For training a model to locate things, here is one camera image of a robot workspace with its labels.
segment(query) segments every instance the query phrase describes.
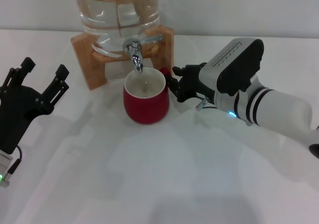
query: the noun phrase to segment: red mug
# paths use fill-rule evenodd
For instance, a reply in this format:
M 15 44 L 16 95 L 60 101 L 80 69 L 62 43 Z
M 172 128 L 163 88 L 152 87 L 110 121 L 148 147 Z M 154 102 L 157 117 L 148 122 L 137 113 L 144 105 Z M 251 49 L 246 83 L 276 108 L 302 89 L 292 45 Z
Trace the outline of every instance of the red mug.
M 144 67 L 141 74 L 132 71 L 124 81 L 123 100 L 126 113 L 137 123 L 152 124 L 165 117 L 169 108 L 168 88 L 164 75 L 167 68 L 160 71 Z

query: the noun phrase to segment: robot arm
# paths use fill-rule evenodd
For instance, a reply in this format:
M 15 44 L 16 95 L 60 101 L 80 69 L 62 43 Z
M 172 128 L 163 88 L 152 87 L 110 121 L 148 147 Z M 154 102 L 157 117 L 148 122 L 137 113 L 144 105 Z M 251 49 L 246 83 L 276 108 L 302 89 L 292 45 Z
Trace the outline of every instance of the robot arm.
M 40 115 L 51 114 L 54 106 L 69 89 L 65 79 L 69 71 L 60 65 L 48 88 L 40 94 L 31 87 L 23 86 L 26 75 L 35 66 L 31 58 L 26 58 L 21 68 L 11 68 L 0 87 L 0 186 L 7 187 L 9 178 L 22 160 L 18 146 L 31 122 Z M 15 149 L 20 157 L 10 166 L 11 154 Z
M 256 73 L 263 53 L 260 39 L 234 39 L 208 63 L 174 67 L 180 81 L 169 76 L 166 81 L 179 102 L 199 98 L 197 110 L 211 103 L 249 126 L 255 124 L 300 142 L 319 158 L 319 130 L 310 128 L 311 105 L 259 82 Z

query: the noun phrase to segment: wooden stand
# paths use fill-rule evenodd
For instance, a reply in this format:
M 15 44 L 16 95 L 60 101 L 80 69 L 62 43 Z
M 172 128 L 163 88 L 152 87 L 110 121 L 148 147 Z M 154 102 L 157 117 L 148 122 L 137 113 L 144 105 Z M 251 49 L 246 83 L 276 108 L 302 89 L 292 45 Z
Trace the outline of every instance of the wooden stand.
M 174 63 L 173 29 L 160 25 L 146 30 L 144 33 L 148 37 L 162 34 L 163 40 L 156 42 L 155 44 L 144 44 L 142 46 L 143 58 L 150 58 L 153 63 L 153 67 L 158 70 L 163 67 L 172 69 Z M 128 55 L 124 53 L 124 51 L 116 52 L 122 55 L 120 58 L 101 55 L 93 50 L 91 45 L 92 41 L 89 35 L 86 33 L 72 37 L 71 42 L 78 58 L 79 65 L 82 69 L 86 84 L 90 90 L 98 88 L 107 83 L 107 79 L 105 77 L 105 63 L 126 61 L 130 59 Z

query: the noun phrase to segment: white tabletop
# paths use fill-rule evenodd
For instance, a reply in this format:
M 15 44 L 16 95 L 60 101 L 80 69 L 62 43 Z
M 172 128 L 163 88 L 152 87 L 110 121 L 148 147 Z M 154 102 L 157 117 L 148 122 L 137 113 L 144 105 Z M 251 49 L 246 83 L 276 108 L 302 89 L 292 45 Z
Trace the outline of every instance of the white tabletop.
M 217 110 L 180 104 L 154 125 L 125 113 L 123 79 L 90 92 L 74 32 L 0 31 L 0 81 L 26 56 L 42 92 L 59 64 L 70 86 L 33 121 L 23 162 L 0 188 L 0 224 L 314 224 L 319 160 L 298 143 Z M 209 61 L 233 37 L 176 36 L 175 65 Z M 267 87 L 300 96 L 319 124 L 319 39 L 262 38 Z

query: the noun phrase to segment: blue led light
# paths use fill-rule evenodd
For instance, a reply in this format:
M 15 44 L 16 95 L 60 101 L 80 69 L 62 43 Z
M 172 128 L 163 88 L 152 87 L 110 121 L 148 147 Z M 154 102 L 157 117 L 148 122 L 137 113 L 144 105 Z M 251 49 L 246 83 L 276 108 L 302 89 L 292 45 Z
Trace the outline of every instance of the blue led light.
M 230 116 L 237 117 L 237 115 L 235 115 L 235 114 L 234 114 L 233 112 L 231 112 L 231 111 L 228 112 L 228 113 L 229 113 Z

